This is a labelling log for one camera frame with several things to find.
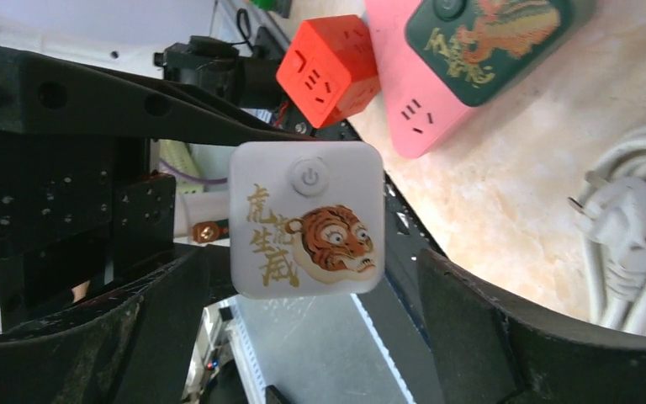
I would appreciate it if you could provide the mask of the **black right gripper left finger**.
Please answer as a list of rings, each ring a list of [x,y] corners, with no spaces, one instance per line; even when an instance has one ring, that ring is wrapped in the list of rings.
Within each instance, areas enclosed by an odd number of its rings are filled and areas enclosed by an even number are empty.
[[[204,251],[0,334],[0,403],[175,403],[206,303]]]

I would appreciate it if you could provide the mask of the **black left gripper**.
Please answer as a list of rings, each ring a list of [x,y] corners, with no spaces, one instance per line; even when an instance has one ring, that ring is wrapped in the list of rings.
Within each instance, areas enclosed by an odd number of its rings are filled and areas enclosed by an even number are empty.
[[[206,192],[205,179],[185,170],[190,156],[177,141],[239,146],[312,139],[193,85],[3,46],[0,131],[2,260],[44,253],[102,228],[114,218],[118,186],[164,174],[186,184],[175,193],[174,236],[226,239],[226,196]],[[6,303],[0,297],[0,332],[25,319]]]

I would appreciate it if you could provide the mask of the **pink triangular power strip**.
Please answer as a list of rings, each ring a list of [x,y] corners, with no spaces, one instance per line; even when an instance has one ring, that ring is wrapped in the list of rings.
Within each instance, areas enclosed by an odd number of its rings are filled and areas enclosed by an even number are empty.
[[[415,0],[365,0],[393,148],[406,158],[427,154],[474,109],[464,105],[409,47],[405,26]]]

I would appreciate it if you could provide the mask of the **red cube socket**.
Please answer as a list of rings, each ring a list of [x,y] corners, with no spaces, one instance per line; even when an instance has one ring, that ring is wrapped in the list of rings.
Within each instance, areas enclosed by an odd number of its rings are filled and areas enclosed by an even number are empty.
[[[316,129],[362,112],[381,90],[368,26],[355,14],[306,19],[276,79]]]

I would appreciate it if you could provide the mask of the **white cube socket tiger print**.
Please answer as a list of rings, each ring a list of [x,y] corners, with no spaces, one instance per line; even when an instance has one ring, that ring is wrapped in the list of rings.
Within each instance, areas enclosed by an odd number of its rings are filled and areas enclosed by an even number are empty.
[[[384,165],[362,141],[247,142],[230,157],[230,273],[266,300],[361,294],[384,275]]]

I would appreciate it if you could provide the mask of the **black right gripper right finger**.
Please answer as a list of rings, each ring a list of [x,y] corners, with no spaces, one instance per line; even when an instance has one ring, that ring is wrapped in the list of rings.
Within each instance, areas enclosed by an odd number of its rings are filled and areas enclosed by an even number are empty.
[[[646,403],[646,337],[551,311],[431,250],[417,273],[446,403]]]

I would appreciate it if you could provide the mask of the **dark green cube socket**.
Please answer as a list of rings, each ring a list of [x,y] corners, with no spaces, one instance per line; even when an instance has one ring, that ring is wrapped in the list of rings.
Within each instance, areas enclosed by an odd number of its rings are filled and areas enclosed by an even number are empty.
[[[410,48],[469,107],[520,82],[596,11],[591,0],[427,0],[405,26]]]

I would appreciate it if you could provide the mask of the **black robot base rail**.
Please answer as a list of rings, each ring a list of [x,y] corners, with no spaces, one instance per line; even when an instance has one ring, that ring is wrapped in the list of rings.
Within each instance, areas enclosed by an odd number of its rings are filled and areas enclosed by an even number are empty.
[[[416,274],[435,243],[391,180],[384,201],[386,275],[375,290],[236,302],[263,384],[293,403],[442,401]]]

